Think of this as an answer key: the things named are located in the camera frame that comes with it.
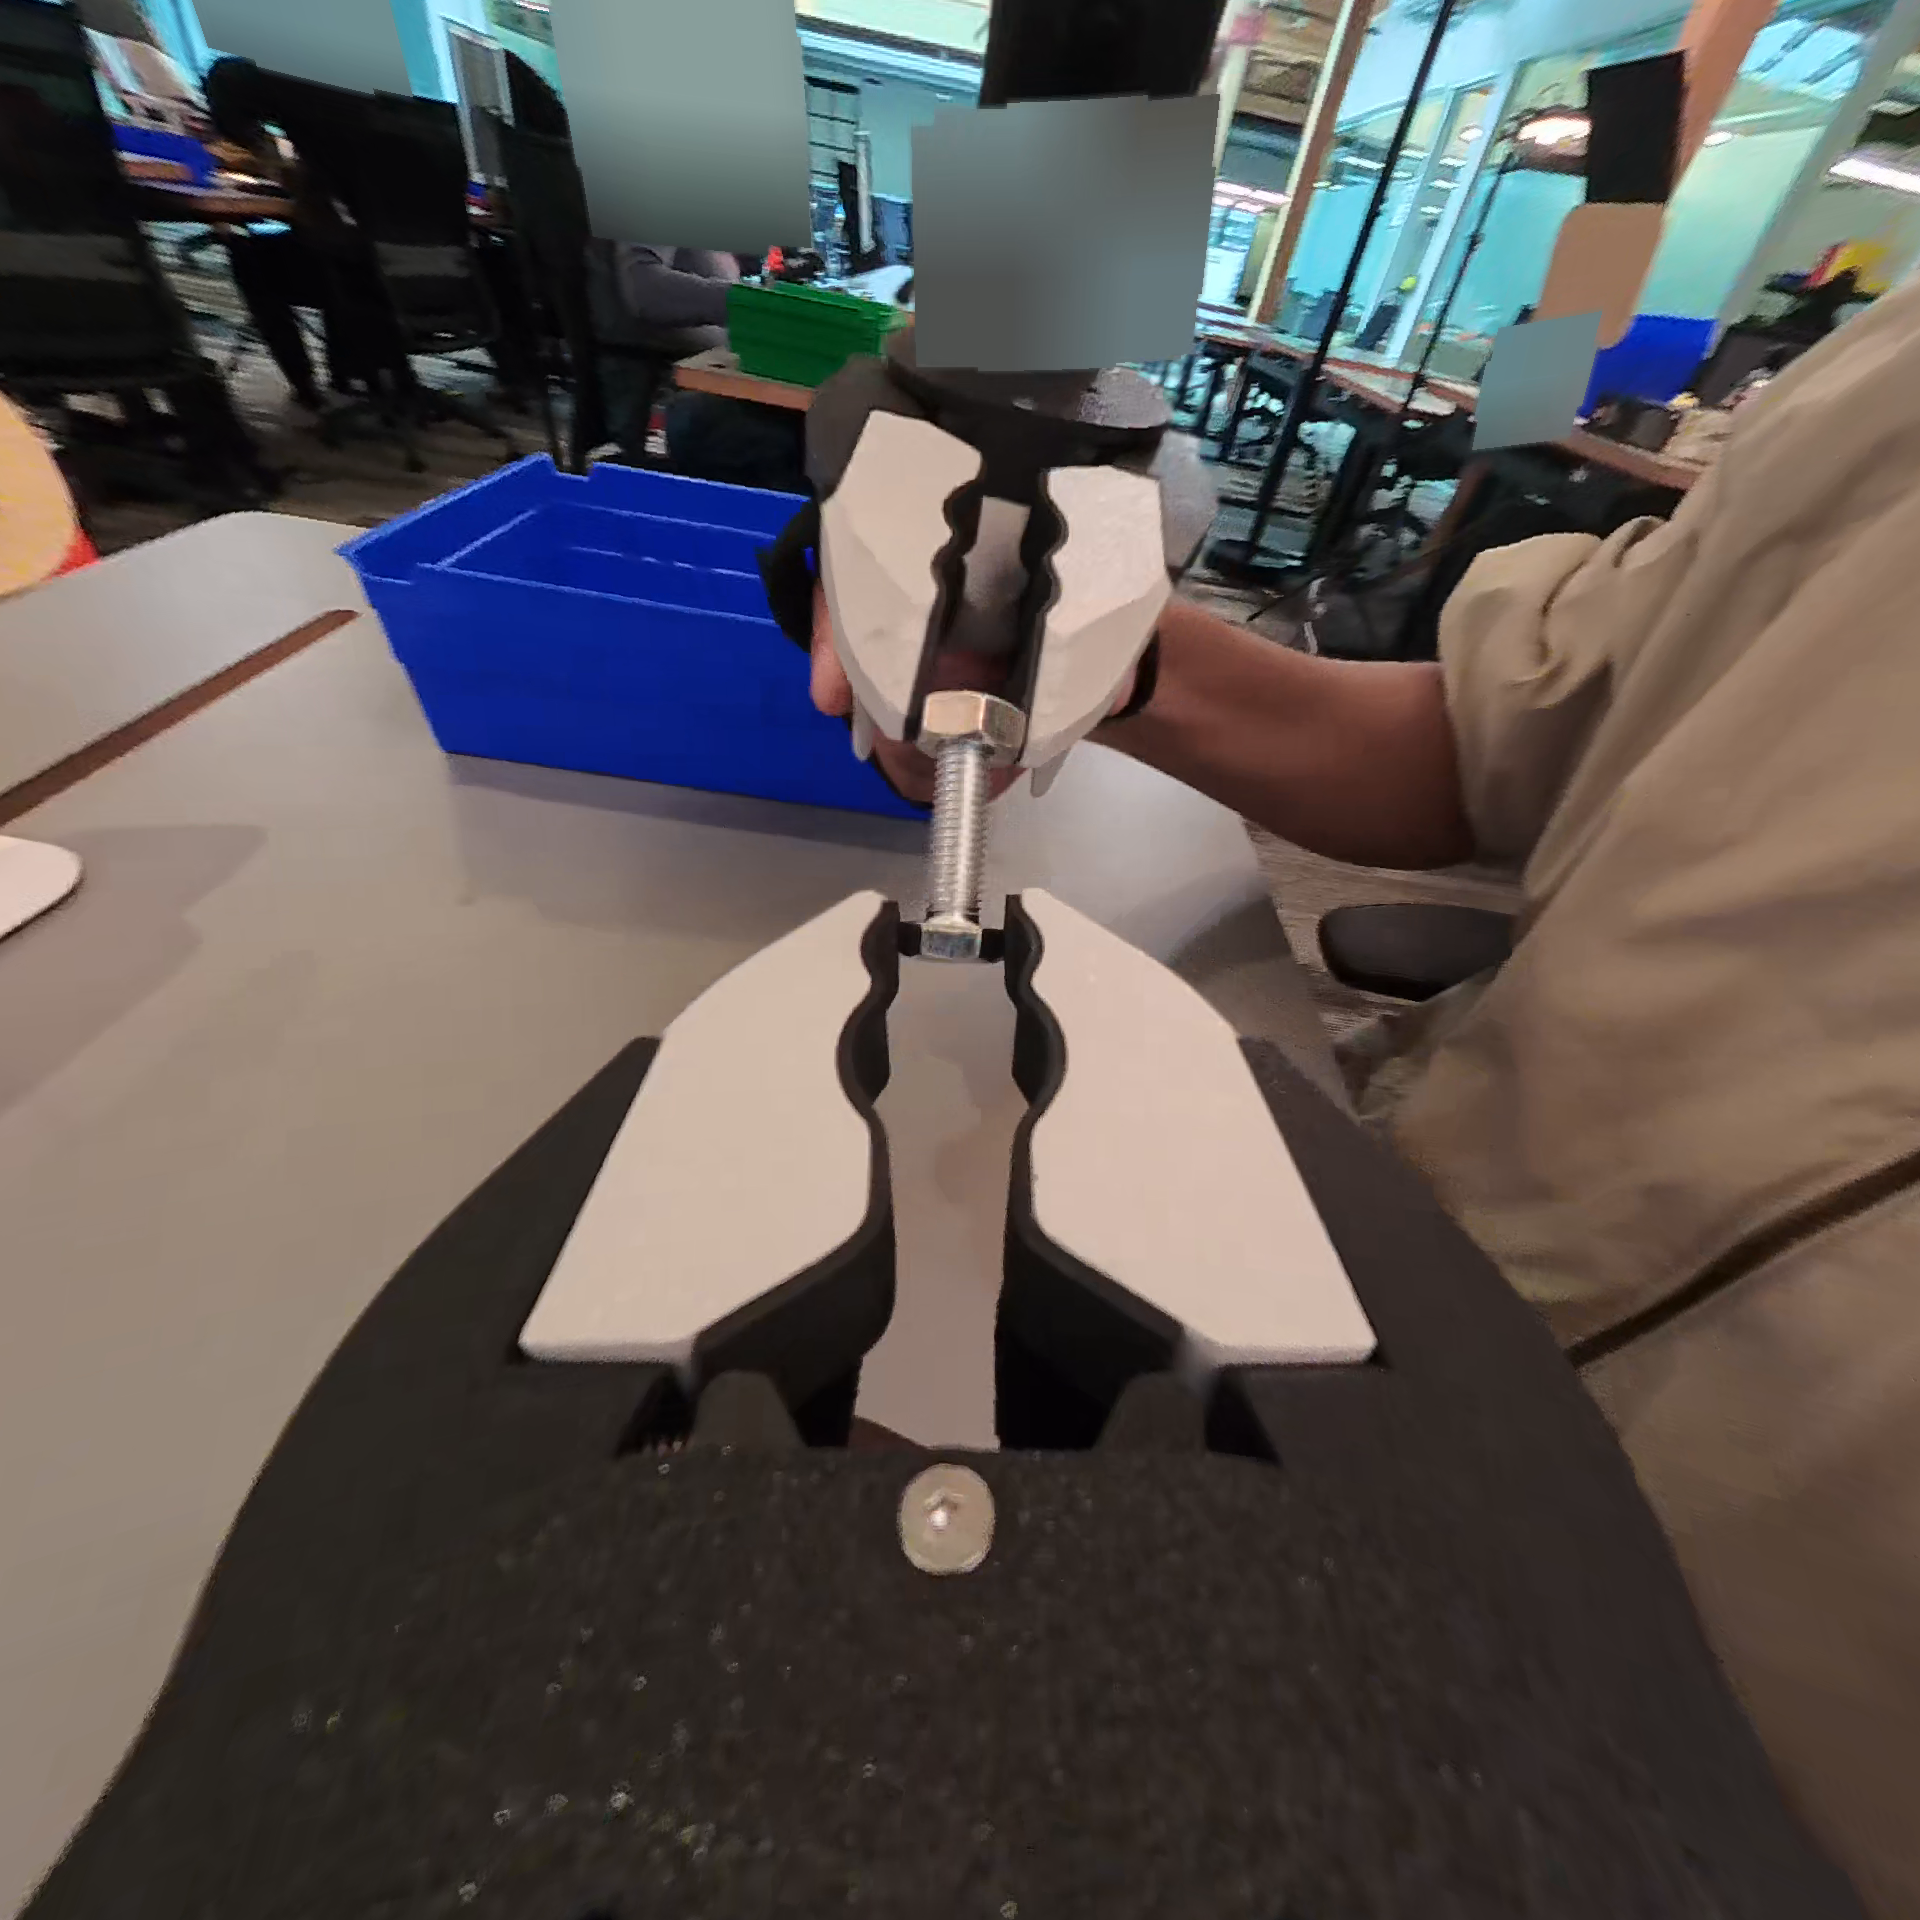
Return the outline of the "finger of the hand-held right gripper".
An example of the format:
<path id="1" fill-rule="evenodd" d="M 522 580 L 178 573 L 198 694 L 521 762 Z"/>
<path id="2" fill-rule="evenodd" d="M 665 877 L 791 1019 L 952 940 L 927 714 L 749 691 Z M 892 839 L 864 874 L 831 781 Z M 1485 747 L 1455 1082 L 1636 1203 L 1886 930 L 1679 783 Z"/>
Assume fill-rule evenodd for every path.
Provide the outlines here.
<path id="1" fill-rule="evenodd" d="M 982 454 L 938 426 L 869 412 L 820 507 L 820 587 L 847 678 L 855 757 L 913 745 L 944 663 L 990 673 L 956 700 L 999 701 L 993 763 L 1017 763 L 1023 719 L 1002 693 L 1020 649 L 1023 505 L 988 491 Z"/>
<path id="2" fill-rule="evenodd" d="M 1017 685 L 1025 716 L 1020 765 L 1034 798 L 1070 751 L 1133 694 L 1169 599 L 1160 487 L 1118 466 L 1046 471 L 1025 524 L 1040 555 L 1022 614 Z"/>

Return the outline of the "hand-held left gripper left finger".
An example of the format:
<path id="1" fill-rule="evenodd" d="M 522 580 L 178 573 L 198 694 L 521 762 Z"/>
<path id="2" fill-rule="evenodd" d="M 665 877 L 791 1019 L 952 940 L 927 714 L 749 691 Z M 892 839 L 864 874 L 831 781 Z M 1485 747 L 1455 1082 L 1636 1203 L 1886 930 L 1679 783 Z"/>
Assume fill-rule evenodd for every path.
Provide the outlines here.
<path id="1" fill-rule="evenodd" d="M 896 1302 L 889 1082 L 897 910 L 858 891 L 680 1010 L 519 1330 L 538 1363 L 650 1363 L 696 1394 L 852 1377 Z"/>

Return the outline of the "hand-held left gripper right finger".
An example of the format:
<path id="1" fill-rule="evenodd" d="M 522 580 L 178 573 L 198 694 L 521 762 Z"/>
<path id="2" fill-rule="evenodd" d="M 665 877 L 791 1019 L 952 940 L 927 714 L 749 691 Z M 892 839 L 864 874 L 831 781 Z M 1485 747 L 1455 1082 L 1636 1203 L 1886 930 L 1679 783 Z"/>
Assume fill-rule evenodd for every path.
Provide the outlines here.
<path id="1" fill-rule="evenodd" d="M 1349 1369 L 1377 1334 L 1240 1035 L 1185 979 L 1029 889 L 1005 905 L 1015 1129 L 999 1412 L 1199 1401 L 1245 1369 Z"/>

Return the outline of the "steel hex nut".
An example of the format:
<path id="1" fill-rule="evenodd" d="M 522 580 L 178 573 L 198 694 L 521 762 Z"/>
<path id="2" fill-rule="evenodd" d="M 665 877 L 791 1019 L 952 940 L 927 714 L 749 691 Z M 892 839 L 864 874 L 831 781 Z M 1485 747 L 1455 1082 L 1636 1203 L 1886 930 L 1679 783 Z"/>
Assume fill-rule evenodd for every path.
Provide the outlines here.
<path id="1" fill-rule="evenodd" d="M 933 691 L 919 714 L 917 745 L 938 758 L 949 749 L 982 749 L 990 765 L 1020 763 L 1025 714 L 999 694 L 975 689 Z"/>

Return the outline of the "steel hex bolt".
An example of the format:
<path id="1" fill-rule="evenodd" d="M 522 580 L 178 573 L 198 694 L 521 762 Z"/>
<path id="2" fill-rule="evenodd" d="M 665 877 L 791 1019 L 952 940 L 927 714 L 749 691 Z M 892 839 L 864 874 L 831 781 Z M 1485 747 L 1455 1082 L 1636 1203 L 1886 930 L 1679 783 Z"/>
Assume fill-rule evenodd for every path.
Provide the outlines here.
<path id="1" fill-rule="evenodd" d="M 950 739 L 942 742 L 933 765 L 919 954 L 933 962 L 973 965 L 982 957 L 988 938 L 981 897 L 992 827 L 993 747 L 985 739 Z"/>

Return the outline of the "person's right hand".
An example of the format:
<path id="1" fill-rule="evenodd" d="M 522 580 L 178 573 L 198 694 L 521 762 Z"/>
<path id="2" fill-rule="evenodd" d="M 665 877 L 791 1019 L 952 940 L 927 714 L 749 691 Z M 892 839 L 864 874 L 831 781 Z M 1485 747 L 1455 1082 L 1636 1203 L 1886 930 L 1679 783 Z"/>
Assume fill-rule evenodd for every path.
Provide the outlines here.
<path id="1" fill-rule="evenodd" d="M 826 607 L 825 587 L 816 582 L 809 591 L 809 612 L 810 612 L 810 637 L 806 649 L 806 683 L 809 697 L 817 714 L 836 717 L 840 723 L 852 724 L 855 717 L 855 693 L 847 678 L 847 673 L 836 653 L 836 641 L 831 630 L 831 612 Z M 988 682 L 990 675 L 999 673 L 999 666 L 990 659 L 973 659 L 973 655 L 949 655 L 944 666 L 952 668 L 959 675 L 959 682 L 969 685 L 970 682 Z M 1138 659 L 1130 676 L 1116 689 L 1116 694 L 1101 716 L 1101 726 L 1118 724 L 1126 717 L 1133 717 L 1145 708 L 1157 691 L 1160 676 L 1160 637 L 1153 636 Z M 873 737 L 869 763 L 876 767 L 881 781 L 892 787 L 892 791 L 920 810 L 927 810 L 933 802 L 933 783 L 934 783 L 934 767 L 933 758 L 925 757 L 911 742 L 889 737 Z"/>

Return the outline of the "green crate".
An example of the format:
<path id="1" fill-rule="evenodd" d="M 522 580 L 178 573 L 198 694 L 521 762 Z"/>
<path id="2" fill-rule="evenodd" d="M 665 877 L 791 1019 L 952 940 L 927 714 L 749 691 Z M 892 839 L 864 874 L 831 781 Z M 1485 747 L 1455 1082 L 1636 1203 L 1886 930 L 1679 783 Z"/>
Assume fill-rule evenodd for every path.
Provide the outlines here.
<path id="1" fill-rule="evenodd" d="M 748 378 L 817 388 L 849 358 L 880 357 L 911 322 L 897 302 L 876 302 L 794 282 L 727 289 L 727 343 Z"/>

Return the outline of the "blue plastic bin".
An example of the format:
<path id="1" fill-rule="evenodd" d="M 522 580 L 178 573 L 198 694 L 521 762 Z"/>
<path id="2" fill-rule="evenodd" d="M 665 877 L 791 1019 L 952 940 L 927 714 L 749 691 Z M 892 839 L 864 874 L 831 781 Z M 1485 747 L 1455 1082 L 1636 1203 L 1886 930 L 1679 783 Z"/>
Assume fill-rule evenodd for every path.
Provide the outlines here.
<path id="1" fill-rule="evenodd" d="M 765 596 L 761 555 L 804 507 L 535 454 L 340 555 L 445 755 L 905 822 Z"/>

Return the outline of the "instruction board on white stand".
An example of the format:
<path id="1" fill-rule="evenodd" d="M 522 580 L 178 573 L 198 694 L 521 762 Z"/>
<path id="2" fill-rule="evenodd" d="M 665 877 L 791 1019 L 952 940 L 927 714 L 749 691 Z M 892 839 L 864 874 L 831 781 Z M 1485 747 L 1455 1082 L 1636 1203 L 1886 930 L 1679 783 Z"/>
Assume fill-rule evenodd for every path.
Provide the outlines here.
<path id="1" fill-rule="evenodd" d="M 2 599 L 31 591 L 96 563 L 80 515 L 41 431 L 2 401 Z M 72 853 L 2 837 L 2 938 L 72 897 L 82 865 Z"/>

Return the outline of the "black office chair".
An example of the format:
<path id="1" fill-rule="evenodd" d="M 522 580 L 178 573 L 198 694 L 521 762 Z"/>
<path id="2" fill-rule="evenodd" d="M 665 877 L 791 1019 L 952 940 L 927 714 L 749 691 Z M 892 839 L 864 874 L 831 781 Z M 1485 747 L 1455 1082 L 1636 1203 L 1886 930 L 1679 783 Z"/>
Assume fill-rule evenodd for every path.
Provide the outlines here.
<path id="1" fill-rule="evenodd" d="M 160 270 L 80 75 L 5 65 L 2 379 L 82 503 L 207 513 L 277 498 L 277 474 Z"/>

